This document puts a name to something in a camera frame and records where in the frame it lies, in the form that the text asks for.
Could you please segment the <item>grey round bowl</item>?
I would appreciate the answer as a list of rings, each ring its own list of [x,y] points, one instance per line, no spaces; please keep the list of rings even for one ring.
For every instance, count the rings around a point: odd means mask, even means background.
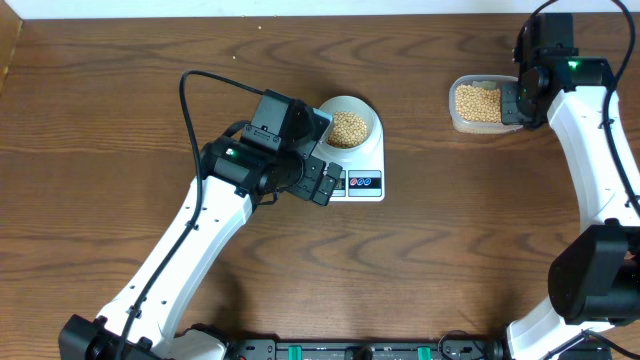
[[[336,96],[325,101],[320,106],[320,110],[332,117],[331,125],[329,127],[328,133],[325,136],[325,140],[324,140],[324,142],[329,147],[339,149],[339,150],[352,150],[352,149],[362,147],[363,145],[366,145],[368,143],[371,143],[373,140],[376,139],[376,137],[374,136],[374,132],[376,130],[377,120],[375,119],[375,115],[372,108],[368,104],[366,104],[363,100],[353,96],[346,96],[346,95]],[[333,130],[333,114],[335,112],[353,112],[358,114],[365,120],[368,127],[368,137],[361,145],[353,148],[344,149],[344,148],[333,147],[327,142],[328,136]]]

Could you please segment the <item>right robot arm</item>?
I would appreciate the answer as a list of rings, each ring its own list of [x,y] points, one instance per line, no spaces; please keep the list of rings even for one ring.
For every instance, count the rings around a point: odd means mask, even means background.
[[[501,120],[558,138],[574,184],[580,234],[551,264],[547,297],[488,350],[494,359],[554,359],[639,318],[639,171],[621,126],[618,78],[582,57],[570,14],[535,11],[513,51]]]

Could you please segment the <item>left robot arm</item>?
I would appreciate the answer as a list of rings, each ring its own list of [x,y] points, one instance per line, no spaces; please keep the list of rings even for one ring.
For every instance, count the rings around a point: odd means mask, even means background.
[[[214,261],[264,196],[288,192],[328,204],[342,168],[313,156],[314,141],[287,149],[223,135],[200,155],[199,174],[143,265],[94,320],[72,316],[58,338],[63,359],[222,359],[221,336],[177,332]]]

